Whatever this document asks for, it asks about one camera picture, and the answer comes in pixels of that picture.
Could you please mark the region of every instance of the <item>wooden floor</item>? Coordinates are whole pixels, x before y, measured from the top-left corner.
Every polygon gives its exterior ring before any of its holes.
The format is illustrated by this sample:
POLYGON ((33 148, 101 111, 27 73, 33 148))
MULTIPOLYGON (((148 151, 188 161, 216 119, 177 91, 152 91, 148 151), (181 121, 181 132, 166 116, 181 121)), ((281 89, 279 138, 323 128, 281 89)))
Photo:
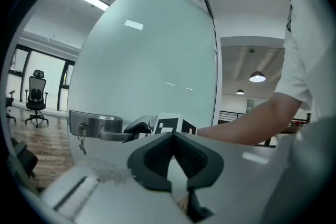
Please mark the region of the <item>wooden floor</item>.
POLYGON ((13 138, 19 142, 24 141, 27 149, 37 156, 38 162, 34 169, 36 176, 32 181, 37 189, 43 190, 74 165, 68 141, 67 120, 44 114, 49 120, 49 126, 46 121, 38 120, 39 128, 36 128, 36 120, 28 121, 25 125, 25 119, 30 114, 34 114, 33 111, 12 107, 10 115, 16 117, 17 125, 11 119, 9 129, 13 138))

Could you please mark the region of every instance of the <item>white t-shirt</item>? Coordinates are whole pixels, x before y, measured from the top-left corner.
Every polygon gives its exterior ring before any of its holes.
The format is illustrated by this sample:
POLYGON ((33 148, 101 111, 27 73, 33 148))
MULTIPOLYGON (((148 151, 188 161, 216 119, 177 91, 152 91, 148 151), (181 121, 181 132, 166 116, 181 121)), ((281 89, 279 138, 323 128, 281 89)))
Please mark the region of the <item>white t-shirt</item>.
POLYGON ((291 0, 291 5, 275 92, 302 101, 313 122, 336 115, 336 19, 328 0, 291 0))

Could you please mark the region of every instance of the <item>person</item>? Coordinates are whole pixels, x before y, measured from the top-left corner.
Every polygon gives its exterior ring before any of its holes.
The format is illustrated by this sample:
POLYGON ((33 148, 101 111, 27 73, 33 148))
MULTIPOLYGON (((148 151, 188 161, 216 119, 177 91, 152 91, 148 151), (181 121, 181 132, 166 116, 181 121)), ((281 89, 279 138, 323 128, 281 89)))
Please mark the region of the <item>person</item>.
POLYGON ((327 0, 291 0, 289 10, 285 58, 273 96, 239 119, 199 129, 197 135, 256 145, 283 131, 299 108, 311 110, 311 122, 336 115, 334 12, 327 0))

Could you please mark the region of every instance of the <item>black office chair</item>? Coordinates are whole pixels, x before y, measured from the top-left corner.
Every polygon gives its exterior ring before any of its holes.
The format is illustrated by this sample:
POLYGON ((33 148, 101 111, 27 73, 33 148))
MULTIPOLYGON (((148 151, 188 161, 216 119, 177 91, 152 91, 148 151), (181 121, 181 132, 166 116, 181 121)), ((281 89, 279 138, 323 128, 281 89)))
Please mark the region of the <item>black office chair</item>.
MULTIPOLYGON (((6 97, 6 108, 7 107, 9 107, 9 106, 12 106, 12 104, 13 104, 13 102, 14 102, 14 98, 13 98, 13 93, 14 93, 15 91, 11 91, 9 94, 10 94, 10 97, 6 97)), ((10 110, 8 110, 8 112, 6 112, 6 118, 8 118, 8 121, 10 120, 10 119, 14 119, 14 123, 15 123, 15 125, 16 125, 16 118, 15 117, 13 117, 13 116, 11 116, 10 114, 9 114, 9 112, 10 112, 10 110)))
POLYGON ((28 175, 28 177, 35 177, 35 173, 33 172, 33 170, 38 161, 36 155, 27 149, 27 145, 23 141, 19 143, 16 139, 12 137, 10 139, 16 156, 20 161, 26 174, 28 175))
POLYGON ((27 124, 27 121, 36 119, 36 128, 38 128, 37 119, 47 121, 47 124, 49 125, 49 121, 41 115, 41 110, 46 108, 47 103, 47 92, 45 93, 46 101, 44 102, 43 100, 43 91, 46 83, 47 81, 44 79, 43 71, 35 70, 34 74, 29 77, 29 95, 27 98, 28 90, 26 90, 26 107, 30 110, 34 110, 35 115, 30 115, 30 118, 25 120, 25 124, 27 124))

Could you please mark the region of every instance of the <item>key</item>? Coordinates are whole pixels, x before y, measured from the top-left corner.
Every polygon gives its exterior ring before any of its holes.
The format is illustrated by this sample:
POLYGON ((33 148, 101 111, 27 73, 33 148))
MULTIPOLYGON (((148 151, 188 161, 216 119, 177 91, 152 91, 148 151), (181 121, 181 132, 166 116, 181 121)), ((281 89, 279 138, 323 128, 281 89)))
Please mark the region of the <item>key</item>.
POLYGON ((89 130, 89 129, 91 129, 90 126, 81 123, 77 128, 77 132, 79 133, 79 135, 84 136, 83 131, 89 130))
POLYGON ((86 155, 86 150, 84 148, 84 140, 81 140, 80 143, 79 143, 79 148, 80 150, 83 151, 84 155, 86 155))

